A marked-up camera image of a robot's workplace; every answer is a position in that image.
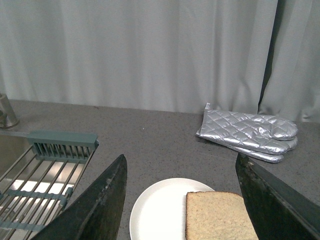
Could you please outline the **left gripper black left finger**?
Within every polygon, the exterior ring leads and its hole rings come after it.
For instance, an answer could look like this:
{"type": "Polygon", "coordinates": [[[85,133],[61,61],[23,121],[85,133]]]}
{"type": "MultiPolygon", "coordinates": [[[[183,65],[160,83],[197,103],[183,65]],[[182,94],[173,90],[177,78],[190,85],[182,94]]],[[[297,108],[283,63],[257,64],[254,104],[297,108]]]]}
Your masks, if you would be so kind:
{"type": "Polygon", "coordinates": [[[35,240],[115,240],[120,228],[128,167],[120,155],[35,240]]]}

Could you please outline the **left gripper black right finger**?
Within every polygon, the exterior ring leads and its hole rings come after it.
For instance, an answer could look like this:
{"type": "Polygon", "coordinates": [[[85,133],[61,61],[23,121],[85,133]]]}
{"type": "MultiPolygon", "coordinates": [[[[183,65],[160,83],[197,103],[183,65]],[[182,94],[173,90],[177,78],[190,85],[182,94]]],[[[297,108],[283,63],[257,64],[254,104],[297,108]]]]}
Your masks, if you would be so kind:
{"type": "Polygon", "coordinates": [[[235,163],[244,204],[260,240],[318,240],[320,207],[240,153],[235,163]]]}

